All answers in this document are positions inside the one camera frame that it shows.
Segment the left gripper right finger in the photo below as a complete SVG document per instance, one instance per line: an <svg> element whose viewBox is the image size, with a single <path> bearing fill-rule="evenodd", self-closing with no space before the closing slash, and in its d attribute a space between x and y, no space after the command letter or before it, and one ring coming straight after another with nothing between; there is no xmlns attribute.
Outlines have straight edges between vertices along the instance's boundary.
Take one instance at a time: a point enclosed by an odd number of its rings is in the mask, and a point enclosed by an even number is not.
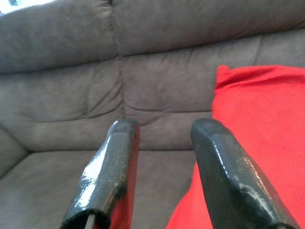
<svg viewBox="0 0 305 229"><path fill-rule="evenodd" d="M190 136L213 229L301 229L265 173L220 121L197 119Z"/></svg>

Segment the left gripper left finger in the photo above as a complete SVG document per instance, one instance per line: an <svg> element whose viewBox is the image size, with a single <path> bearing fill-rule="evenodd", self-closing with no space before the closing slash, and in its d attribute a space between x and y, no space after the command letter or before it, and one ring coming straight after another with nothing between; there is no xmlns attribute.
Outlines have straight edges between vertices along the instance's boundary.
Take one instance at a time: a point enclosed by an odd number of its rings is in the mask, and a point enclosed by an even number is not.
<svg viewBox="0 0 305 229"><path fill-rule="evenodd" d="M85 167L60 229L131 229L139 123L116 120Z"/></svg>

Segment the short grey fabric sofa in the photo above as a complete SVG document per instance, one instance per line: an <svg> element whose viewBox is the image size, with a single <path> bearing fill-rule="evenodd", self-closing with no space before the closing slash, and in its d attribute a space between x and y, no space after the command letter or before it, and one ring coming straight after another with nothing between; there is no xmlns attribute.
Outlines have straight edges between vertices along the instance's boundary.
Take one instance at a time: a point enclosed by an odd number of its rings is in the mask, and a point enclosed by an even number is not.
<svg viewBox="0 0 305 229"><path fill-rule="evenodd" d="M0 16L0 229L59 229L111 124L141 125L132 229L189 187L219 65L305 67L305 0L54 0Z"/></svg>

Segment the red pillow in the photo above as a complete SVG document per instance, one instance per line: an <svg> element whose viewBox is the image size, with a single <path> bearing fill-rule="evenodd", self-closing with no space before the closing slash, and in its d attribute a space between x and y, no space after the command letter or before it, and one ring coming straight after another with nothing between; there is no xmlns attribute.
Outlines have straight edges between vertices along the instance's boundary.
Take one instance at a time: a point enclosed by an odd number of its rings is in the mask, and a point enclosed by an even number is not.
<svg viewBox="0 0 305 229"><path fill-rule="evenodd" d="M221 65L212 110L305 229L305 68ZM213 229L197 162L166 229Z"/></svg>

